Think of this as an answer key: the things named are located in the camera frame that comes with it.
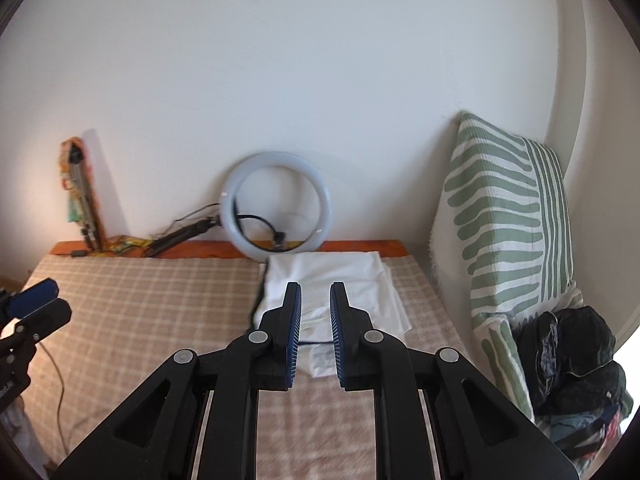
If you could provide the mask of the black folded tripod stand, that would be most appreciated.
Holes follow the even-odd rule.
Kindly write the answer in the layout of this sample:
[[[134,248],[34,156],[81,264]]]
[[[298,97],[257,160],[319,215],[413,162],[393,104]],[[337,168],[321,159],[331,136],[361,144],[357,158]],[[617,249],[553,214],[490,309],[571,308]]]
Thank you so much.
[[[210,229],[219,226],[218,217],[206,217],[205,219],[193,222],[188,226],[184,226],[174,232],[161,236],[157,240],[154,240],[143,252],[144,258],[154,258],[169,249],[174,248],[191,238],[197,237],[201,234],[208,232]]]

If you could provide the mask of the dark clothes pile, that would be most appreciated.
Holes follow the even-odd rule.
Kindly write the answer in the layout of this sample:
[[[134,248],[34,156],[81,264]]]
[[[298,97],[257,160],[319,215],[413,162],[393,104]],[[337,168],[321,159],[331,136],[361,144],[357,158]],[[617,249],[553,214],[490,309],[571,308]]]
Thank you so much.
[[[634,405],[612,330],[585,306],[538,315],[515,342],[534,415],[570,460],[588,460]]]

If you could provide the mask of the green striped white pillow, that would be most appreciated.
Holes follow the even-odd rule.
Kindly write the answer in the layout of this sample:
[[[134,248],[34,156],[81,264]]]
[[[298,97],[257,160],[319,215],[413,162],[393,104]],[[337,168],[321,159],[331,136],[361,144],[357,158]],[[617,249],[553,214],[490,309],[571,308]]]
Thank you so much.
[[[462,113],[430,249],[439,295],[471,361],[533,417],[515,332],[541,313],[584,303],[555,152]]]

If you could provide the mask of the checkered beige bed blanket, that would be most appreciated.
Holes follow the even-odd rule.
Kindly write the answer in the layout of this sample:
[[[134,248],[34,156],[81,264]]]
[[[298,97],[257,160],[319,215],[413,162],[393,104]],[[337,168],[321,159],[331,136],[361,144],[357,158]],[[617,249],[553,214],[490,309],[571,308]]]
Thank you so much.
[[[293,388],[259,399],[257,474],[262,479],[371,479],[373,399],[344,391],[335,375],[329,289],[409,347],[460,348],[436,292],[411,257],[375,254],[246,259],[43,258],[34,281],[52,278],[70,322],[29,367],[26,412],[50,460],[60,462],[175,351],[224,348],[288,283],[302,288],[303,321]]]

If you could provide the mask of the orange patterned scarf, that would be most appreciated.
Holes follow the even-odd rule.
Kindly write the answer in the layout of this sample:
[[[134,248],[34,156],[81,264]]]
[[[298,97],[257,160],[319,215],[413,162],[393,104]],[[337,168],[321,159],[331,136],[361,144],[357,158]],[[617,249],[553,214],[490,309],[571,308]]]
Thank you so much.
[[[149,247],[151,242],[144,238],[106,235],[94,192],[91,164],[85,143],[78,136],[62,142],[58,154],[58,171],[62,188],[67,193],[67,221],[78,226],[84,243],[83,248],[70,251],[72,257],[121,257],[135,249],[145,250]]]

